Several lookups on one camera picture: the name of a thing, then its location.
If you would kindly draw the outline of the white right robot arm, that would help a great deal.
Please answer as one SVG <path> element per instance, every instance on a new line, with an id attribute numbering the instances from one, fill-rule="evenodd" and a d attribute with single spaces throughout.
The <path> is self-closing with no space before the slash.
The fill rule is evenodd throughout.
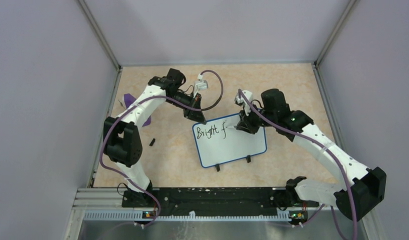
<path id="1" fill-rule="evenodd" d="M 380 167 L 370 168 L 351 157 L 307 114 L 291 110 L 282 91 L 272 88 L 262 92 L 262 109 L 258 109 L 252 100 L 250 91 L 237 91 L 234 102 L 242 107 L 237 130 L 255 134 L 261 128 L 274 127 L 280 135 L 310 153 L 338 180 L 333 184 L 304 176 L 289 179 L 285 198 L 290 205 L 318 202 L 338 208 L 350 220 L 360 221 L 384 200 L 386 172 Z"/>

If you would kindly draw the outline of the black marker cap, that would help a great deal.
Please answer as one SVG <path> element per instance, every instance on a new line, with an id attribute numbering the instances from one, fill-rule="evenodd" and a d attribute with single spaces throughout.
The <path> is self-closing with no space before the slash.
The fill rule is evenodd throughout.
<path id="1" fill-rule="evenodd" d="M 149 146 L 152 147 L 152 146 L 155 144 L 155 142 L 156 142 L 156 139 L 153 138 L 153 139 L 151 140 L 151 142 L 149 143 Z"/>

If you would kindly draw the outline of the blue framed whiteboard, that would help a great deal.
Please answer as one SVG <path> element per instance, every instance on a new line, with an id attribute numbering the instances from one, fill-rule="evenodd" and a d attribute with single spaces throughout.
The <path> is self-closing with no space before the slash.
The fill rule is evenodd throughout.
<path id="1" fill-rule="evenodd" d="M 203 168 L 248 160 L 267 151 L 264 128 L 260 128 L 256 134 L 226 128 L 236 126 L 239 121 L 240 115 L 236 113 L 208 120 L 206 124 L 192 125 L 199 162 Z"/>

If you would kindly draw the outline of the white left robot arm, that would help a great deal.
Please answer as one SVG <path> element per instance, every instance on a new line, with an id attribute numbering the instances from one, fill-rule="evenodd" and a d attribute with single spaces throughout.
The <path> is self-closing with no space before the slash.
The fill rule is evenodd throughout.
<path id="1" fill-rule="evenodd" d="M 128 188 L 135 191 L 134 201 L 141 207 L 150 205 L 153 200 L 153 193 L 147 189 L 151 181 L 140 162 L 143 152 L 140 129 L 145 122 L 160 105 L 168 102 L 181 108 L 186 119 L 206 123 L 201 110 L 201 96 L 180 90 L 185 81 L 185 75 L 174 68 L 163 77 L 154 76 L 123 113 L 108 117 L 104 122 L 103 153 L 119 167 L 127 179 Z"/>

